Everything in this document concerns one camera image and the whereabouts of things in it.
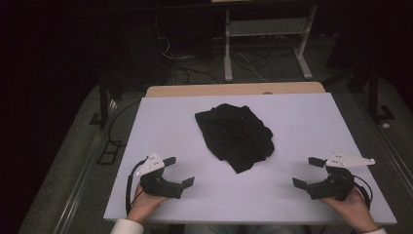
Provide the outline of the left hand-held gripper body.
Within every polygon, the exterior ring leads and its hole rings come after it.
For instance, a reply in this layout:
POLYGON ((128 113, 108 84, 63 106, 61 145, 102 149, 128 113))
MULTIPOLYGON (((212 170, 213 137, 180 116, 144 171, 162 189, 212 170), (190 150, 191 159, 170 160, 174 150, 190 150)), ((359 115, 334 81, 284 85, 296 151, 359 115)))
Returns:
POLYGON ((143 165, 137 167, 135 175, 139 177, 140 186, 146 194, 179 199, 184 188, 182 183, 170 182, 163 178, 164 160, 157 153, 151 153, 143 165))

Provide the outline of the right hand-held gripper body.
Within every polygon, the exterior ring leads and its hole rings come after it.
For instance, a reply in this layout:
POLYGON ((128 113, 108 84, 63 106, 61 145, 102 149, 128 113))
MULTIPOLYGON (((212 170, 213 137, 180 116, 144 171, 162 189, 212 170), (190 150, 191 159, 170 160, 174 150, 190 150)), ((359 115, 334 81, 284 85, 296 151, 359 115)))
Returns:
POLYGON ((327 171, 327 178, 321 182, 307 184, 306 191, 313 200, 335 198, 338 201, 344 201, 354 187, 361 192, 365 201, 372 200, 371 187, 367 186, 368 191, 366 191, 363 186, 358 185, 355 182, 356 176, 349 171, 349 168, 374 165, 374 159, 333 152, 329 158, 322 160, 325 160, 324 168, 327 171))

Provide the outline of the black pants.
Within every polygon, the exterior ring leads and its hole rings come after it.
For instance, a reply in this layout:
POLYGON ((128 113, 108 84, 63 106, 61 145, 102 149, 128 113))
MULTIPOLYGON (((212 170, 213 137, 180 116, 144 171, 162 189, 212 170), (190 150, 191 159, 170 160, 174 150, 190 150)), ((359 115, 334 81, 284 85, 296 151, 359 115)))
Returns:
POLYGON ((273 132, 248 106, 220 104, 195 114, 206 147, 240 174, 265 161, 274 151, 273 132))

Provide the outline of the person's left hand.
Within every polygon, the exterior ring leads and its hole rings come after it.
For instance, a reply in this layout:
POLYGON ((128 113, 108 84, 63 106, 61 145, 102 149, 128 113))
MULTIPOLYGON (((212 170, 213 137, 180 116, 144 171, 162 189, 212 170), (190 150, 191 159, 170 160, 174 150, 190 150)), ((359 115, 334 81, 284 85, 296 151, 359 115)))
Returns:
POLYGON ((167 199, 167 197, 146 194, 143 188, 138 185, 127 219, 142 224, 167 199))

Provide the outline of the person's right hand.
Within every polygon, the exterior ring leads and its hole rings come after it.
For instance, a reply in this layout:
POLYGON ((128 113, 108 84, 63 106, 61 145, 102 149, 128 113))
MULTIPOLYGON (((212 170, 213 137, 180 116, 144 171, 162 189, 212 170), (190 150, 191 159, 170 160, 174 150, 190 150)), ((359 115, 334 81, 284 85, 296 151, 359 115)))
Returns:
POLYGON ((337 212, 356 234, 368 234, 381 229, 355 187, 344 201, 335 198, 322 198, 320 201, 337 212))

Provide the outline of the black metal stand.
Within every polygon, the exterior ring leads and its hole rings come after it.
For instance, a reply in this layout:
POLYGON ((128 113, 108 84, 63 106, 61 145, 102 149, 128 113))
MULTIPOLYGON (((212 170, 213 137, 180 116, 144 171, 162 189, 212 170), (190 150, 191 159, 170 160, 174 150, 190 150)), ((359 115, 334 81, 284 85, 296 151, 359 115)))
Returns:
POLYGON ((386 105, 378 105, 379 77, 374 64, 364 61, 354 72, 348 89, 352 93, 360 93, 364 86, 368 87, 367 113, 375 123, 385 120, 394 120, 395 117, 386 105))
POLYGON ((120 99, 123 90, 122 84, 114 77, 102 75, 98 82, 99 111, 93 114, 90 125, 97 125, 101 129, 106 125, 109 117, 109 102, 120 99))

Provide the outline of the white metal stand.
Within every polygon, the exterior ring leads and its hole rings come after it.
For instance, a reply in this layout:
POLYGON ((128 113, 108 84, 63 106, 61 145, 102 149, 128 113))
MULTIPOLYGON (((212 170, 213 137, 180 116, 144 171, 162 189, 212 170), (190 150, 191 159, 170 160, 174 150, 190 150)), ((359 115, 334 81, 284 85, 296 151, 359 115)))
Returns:
POLYGON ((253 19, 230 20, 230 11, 226 11, 225 19, 225 54, 224 77, 226 82, 233 81, 230 40, 233 37, 265 36, 265 35, 300 35, 300 45, 292 52, 300 66, 303 77, 311 80, 313 74, 304 58, 304 52, 314 23, 318 6, 310 7, 309 14, 303 18, 288 19, 253 19))

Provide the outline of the black floor bracket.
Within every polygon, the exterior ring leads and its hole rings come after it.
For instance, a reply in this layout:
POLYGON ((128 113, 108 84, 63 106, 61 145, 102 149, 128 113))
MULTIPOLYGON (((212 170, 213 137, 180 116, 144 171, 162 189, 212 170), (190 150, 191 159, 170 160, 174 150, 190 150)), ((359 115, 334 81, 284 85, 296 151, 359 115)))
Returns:
POLYGON ((122 146, 120 140, 108 140, 97 159, 99 165, 113 165, 122 146))

